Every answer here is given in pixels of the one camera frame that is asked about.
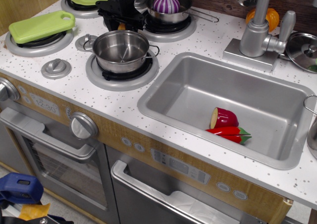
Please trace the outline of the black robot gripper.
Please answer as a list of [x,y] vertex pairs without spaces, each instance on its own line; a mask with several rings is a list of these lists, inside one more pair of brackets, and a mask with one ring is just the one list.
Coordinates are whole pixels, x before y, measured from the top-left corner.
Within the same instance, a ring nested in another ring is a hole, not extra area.
[[117,30],[119,22],[128,21],[127,30],[137,32],[144,29],[144,17],[135,8],[135,0],[100,0],[96,2],[98,12],[104,16],[109,31]]

